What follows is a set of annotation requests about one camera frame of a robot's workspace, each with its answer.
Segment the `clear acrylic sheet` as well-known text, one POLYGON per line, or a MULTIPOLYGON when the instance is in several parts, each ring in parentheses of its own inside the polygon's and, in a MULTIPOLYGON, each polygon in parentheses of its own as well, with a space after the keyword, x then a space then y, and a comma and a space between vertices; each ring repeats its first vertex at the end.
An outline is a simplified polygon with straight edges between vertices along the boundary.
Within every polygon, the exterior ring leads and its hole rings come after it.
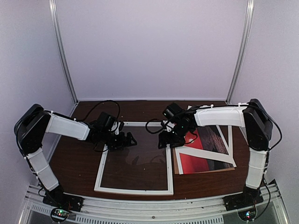
POLYGON ((136 146, 108 151, 100 186, 125 190, 168 190, 165 148, 158 148, 158 136, 142 126, 125 126, 136 146))

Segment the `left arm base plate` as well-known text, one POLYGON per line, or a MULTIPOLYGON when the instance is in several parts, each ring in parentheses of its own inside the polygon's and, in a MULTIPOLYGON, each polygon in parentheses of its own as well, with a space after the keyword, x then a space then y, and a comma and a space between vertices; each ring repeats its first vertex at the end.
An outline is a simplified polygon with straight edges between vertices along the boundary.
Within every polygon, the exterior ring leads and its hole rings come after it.
POLYGON ((66 211, 80 212, 84 199, 80 196, 73 196, 64 193, 62 185, 59 183, 53 190, 48 190, 42 186, 45 191, 43 203, 58 207, 66 211))

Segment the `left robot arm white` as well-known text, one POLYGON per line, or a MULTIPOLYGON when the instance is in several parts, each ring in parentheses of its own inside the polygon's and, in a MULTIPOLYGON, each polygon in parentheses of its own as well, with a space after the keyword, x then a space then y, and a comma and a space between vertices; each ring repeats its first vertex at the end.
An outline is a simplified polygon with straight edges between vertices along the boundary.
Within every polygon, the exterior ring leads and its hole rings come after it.
POLYGON ((16 144, 29 164, 33 174, 46 191, 49 200, 57 207, 67 203, 67 196, 57 188, 60 183, 52 171, 43 151, 46 136, 59 135, 86 141, 91 144, 105 144, 109 150, 120 150, 137 145, 130 132, 123 132, 124 123, 106 112, 91 122, 67 117, 33 104, 14 126, 16 144))

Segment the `white picture frame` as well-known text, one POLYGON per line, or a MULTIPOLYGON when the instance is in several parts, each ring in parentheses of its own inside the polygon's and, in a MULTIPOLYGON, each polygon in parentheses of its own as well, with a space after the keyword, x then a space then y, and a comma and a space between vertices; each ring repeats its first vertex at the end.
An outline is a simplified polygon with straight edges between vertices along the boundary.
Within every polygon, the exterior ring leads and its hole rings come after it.
MULTIPOLYGON (((125 122, 125 126, 142 126, 145 127, 145 122, 125 122)), ((109 189, 102 188, 100 186, 103 170, 105 166, 106 156, 110 149, 107 146, 104 147, 104 152, 102 154, 100 165, 94 185, 94 191, 104 192, 104 193, 113 193, 113 194, 122 194, 122 195, 141 195, 141 196, 171 196, 174 193, 173 190, 173 174, 172 174, 172 162, 171 162, 171 149, 166 147, 166 162, 167 162, 167 177, 168 177, 168 190, 166 191, 151 191, 151 190, 125 190, 125 189, 109 189)))

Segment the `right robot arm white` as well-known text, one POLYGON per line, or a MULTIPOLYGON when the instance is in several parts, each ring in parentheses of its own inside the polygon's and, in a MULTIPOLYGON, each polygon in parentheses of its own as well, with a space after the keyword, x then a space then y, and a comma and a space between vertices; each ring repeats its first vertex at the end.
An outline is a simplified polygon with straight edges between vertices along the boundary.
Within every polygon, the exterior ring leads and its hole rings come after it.
POLYGON ((260 188, 267 169, 266 162, 274 123, 259 100, 251 99, 248 103, 237 105, 196 105, 186 110, 172 103, 164 109, 163 115, 166 122, 161 123, 158 148, 183 146, 186 134, 195 131, 199 126, 244 128, 250 151, 245 182, 248 189, 240 194, 239 201, 242 205, 249 206, 257 199, 256 189, 260 188))

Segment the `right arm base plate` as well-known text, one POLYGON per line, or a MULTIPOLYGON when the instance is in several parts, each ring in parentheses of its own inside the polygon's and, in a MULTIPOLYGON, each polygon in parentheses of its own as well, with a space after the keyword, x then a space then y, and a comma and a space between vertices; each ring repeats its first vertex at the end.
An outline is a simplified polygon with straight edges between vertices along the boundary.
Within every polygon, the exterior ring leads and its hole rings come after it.
POLYGON ((226 211, 238 210, 263 202, 260 188, 252 189, 244 186, 243 192, 223 198, 226 211))

